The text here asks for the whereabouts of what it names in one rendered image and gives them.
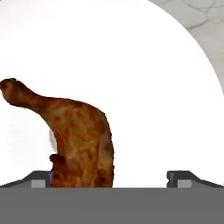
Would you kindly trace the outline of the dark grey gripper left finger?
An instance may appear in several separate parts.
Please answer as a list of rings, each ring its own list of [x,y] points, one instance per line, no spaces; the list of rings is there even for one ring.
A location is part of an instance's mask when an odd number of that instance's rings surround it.
[[[0,188],[49,188],[53,180],[53,174],[50,171],[32,171],[26,177],[0,185]]]

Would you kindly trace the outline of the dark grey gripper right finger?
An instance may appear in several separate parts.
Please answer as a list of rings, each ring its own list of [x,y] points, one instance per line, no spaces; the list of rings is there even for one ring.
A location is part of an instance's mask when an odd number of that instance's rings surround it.
[[[166,177],[168,188],[223,188],[223,185],[200,179],[190,171],[168,171]]]

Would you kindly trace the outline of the brown chicken drumstick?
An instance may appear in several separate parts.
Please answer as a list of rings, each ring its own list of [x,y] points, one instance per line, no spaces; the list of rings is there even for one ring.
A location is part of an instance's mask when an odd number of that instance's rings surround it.
[[[3,98],[12,106],[39,114],[51,129],[57,152],[52,187],[112,187],[114,147],[106,115],[82,101],[34,93],[21,81],[0,81]]]

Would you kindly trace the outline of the round white plate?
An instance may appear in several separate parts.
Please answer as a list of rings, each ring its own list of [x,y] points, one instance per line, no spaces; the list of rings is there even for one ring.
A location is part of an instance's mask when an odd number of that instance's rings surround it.
[[[224,185],[224,94],[203,50],[148,0],[0,0],[0,81],[103,111],[115,186],[169,171]]]

